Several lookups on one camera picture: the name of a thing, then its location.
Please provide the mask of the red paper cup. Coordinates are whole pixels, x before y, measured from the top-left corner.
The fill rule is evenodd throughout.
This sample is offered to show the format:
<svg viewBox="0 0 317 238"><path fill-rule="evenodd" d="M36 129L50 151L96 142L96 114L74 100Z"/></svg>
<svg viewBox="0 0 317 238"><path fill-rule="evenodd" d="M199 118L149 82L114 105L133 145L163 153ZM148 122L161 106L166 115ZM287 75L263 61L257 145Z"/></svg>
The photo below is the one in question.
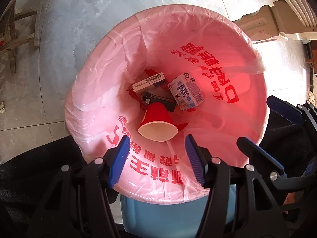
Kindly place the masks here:
<svg viewBox="0 0 317 238"><path fill-rule="evenodd" d="M159 102L148 105L137 131L144 138L156 142L169 141L178 134L167 108Z"/></svg>

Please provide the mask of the white milk carton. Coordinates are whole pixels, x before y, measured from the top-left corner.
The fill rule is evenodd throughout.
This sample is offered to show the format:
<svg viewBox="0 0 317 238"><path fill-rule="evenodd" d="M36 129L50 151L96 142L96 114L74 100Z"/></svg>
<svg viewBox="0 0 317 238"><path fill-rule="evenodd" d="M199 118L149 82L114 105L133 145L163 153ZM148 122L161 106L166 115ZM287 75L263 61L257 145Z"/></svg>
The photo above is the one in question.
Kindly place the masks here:
<svg viewBox="0 0 317 238"><path fill-rule="evenodd" d="M181 111L197 107L205 101L195 78L189 73L180 74L168 84L168 88Z"/></svg>

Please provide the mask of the white blue small box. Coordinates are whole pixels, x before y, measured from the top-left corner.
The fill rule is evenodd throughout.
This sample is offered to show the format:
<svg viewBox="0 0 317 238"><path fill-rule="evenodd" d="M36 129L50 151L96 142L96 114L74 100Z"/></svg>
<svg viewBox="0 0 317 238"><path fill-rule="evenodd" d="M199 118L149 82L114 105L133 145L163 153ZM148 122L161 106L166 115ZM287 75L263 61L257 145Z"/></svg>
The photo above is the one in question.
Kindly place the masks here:
<svg viewBox="0 0 317 238"><path fill-rule="evenodd" d="M166 83L163 72L152 75L144 80L141 80L132 85L132 89L135 93L148 92L149 90L158 88Z"/></svg>

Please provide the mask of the black rectangular box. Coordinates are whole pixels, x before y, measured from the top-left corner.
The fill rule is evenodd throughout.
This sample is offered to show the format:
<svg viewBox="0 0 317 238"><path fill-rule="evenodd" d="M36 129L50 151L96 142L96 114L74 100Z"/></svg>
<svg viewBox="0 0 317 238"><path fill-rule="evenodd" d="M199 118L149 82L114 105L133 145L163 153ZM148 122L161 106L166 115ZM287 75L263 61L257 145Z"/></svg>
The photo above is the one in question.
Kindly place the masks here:
<svg viewBox="0 0 317 238"><path fill-rule="evenodd" d="M148 105L152 103L161 103L166 107L168 112L174 112L176 108L176 102L173 99L153 95L149 92L145 92L142 95L142 101Z"/></svg>

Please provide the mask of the pink-lined trash bin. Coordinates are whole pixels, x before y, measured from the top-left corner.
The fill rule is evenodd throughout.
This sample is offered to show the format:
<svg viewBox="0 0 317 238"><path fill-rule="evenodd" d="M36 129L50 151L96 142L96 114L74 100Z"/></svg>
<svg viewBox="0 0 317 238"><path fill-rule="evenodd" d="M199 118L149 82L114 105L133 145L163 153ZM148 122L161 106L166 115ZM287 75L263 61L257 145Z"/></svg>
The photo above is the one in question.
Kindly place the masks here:
<svg viewBox="0 0 317 238"><path fill-rule="evenodd" d="M87 162L130 138L120 180L124 228L141 237L194 237L209 191L185 138L244 167L240 137L260 143L268 121L260 54L224 16L193 5L143 10L94 48L64 104Z"/></svg>

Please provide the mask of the person's black trouser legs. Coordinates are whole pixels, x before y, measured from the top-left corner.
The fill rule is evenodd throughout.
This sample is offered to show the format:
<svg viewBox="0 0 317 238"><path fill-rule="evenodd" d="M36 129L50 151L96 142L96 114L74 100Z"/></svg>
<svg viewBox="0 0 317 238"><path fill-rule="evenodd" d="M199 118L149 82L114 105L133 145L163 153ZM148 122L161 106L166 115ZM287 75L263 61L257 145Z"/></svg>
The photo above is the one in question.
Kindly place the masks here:
<svg viewBox="0 0 317 238"><path fill-rule="evenodd" d="M260 147L280 162L288 176L301 175L316 155L316 139L300 125L272 112ZM31 149L1 165L1 237L79 237L59 226L43 227L38 217L41 202L58 170L83 166L71 136Z"/></svg>

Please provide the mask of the cream coffee table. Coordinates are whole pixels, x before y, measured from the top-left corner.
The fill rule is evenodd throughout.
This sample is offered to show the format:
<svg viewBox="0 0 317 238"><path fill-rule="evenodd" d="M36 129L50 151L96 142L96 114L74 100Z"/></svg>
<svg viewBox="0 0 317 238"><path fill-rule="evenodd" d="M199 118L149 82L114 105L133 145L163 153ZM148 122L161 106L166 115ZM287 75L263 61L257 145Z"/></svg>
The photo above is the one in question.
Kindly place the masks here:
<svg viewBox="0 0 317 238"><path fill-rule="evenodd" d="M259 44L269 41L316 40L316 13L308 0L278 0L234 22Z"/></svg>

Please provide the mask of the wooden stool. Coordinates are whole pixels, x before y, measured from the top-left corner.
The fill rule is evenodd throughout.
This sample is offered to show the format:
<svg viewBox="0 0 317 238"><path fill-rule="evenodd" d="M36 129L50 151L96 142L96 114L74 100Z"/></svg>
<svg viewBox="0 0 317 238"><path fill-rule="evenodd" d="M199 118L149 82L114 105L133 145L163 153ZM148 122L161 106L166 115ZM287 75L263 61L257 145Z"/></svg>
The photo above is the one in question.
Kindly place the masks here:
<svg viewBox="0 0 317 238"><path fill-rule="evenodd" d="M1 19L1 55L7 54L10 62L10 73L16 73L16 48L32 42L35 48L40 45L40 17L42 12L42 2L36 9L28 9L20 13L15 13L14 2L5 12ZM18 36L15 23L19 20L35 17L35 25L32 33L25 36Z"/></svg>

